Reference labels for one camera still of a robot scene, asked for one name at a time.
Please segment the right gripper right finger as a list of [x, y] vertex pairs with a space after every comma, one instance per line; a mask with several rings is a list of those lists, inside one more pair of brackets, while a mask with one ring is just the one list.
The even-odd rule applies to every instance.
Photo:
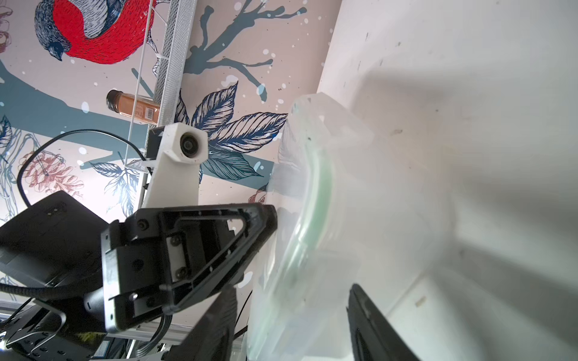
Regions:
[[418, 360], [359, 284], [352, 285], [346, 310], [354, 360]]

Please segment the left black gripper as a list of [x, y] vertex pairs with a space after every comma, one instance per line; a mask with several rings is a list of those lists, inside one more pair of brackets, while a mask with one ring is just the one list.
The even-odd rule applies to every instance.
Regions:
[[[239, 283], [277, 227], [275, 206], [260, 203], [165, 208], [110, 223], [101, 238], [105, 329], [179, 313]], [[171, 250], [185, 262], [173, 276]]]

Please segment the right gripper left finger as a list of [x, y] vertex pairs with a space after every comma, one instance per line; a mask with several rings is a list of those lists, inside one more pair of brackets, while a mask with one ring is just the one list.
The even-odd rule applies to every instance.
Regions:
[[227, 285], [201, 317], [197, 325], [165, 360], [230, 360], [237, 318], [236, 289]]

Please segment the clear lunch box lid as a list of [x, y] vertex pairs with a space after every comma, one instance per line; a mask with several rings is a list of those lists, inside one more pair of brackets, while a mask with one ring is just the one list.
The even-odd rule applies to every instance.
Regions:
[[266, 203], [277, 229], [257, 256], [245, 335], [249, 360], [301, 360], [331, 310], [322, 251], [334, 175], [323, 94], [300, 97], [282, 132]]

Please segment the clear plastic lunch box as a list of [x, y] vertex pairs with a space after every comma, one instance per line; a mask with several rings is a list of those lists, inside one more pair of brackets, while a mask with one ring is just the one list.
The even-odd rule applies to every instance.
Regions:
[[390, 311], [439, 260], [454, 220], [448, 194], [389, 135], [323, 96], [330, 135], [325, 149], [334, 175], [322, 243], [331, 310], [302, 359], [349, 356], [352, 285], [359, 284], [381, 312]]

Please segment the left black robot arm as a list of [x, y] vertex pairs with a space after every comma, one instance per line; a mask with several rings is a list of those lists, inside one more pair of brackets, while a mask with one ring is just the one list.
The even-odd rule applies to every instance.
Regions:
[[8, 352], [29, 360], [89, 360], [109, 335], [212, 305], [161, 360], [230, 359], [235, 285], [278, 226], [272, 205], [141, 208], [105, 222], [65, 192], [1, 228], [1, 290], [31, 299], [1, 325]]

